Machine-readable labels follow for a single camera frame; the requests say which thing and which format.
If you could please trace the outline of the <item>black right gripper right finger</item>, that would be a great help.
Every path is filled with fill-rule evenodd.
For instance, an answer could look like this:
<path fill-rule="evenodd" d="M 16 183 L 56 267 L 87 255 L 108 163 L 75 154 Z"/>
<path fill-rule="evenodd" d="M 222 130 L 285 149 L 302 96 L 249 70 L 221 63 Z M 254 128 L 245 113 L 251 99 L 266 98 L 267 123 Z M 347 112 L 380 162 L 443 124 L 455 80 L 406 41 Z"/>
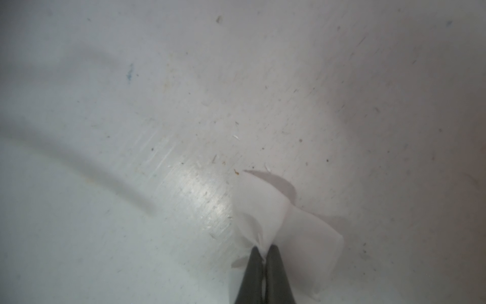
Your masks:
<path fill-rule="evenodd" d="M 265 266 L 267 304 L 296 304 L 277 245 L 272 245 Z"/>

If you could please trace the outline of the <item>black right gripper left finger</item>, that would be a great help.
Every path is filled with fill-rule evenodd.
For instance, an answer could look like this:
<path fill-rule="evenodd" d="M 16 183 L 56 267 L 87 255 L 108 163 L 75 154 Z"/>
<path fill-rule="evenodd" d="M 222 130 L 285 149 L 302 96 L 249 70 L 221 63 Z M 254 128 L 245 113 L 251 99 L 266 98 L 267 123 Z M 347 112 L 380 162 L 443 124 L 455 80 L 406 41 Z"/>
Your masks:
<path fill-rule="evenodd" d="M 234 303 L 262 304 L 264 263 L 259 249 L 254 246 Z"/>

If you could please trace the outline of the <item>white wiping cloth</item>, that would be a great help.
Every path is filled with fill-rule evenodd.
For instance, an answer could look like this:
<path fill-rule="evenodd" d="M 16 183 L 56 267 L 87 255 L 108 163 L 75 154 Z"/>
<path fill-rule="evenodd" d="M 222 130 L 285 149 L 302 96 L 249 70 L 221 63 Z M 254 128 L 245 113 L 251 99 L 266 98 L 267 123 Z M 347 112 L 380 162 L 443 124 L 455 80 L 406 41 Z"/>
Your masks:
<path fill-rule="evenodd" d="M 344 248 L 344 238 L 326 222 L 295 205 L 295 187 L 269 172 L 239 174 L 232 194 L 236 243 L 249 254 L 232 263 L 230 302 L 234 303 L 251 250 L 259 249 L 264 263 L 265 303 L 267 254 L 278 246 L 296 303 L 318 303 Z"/>

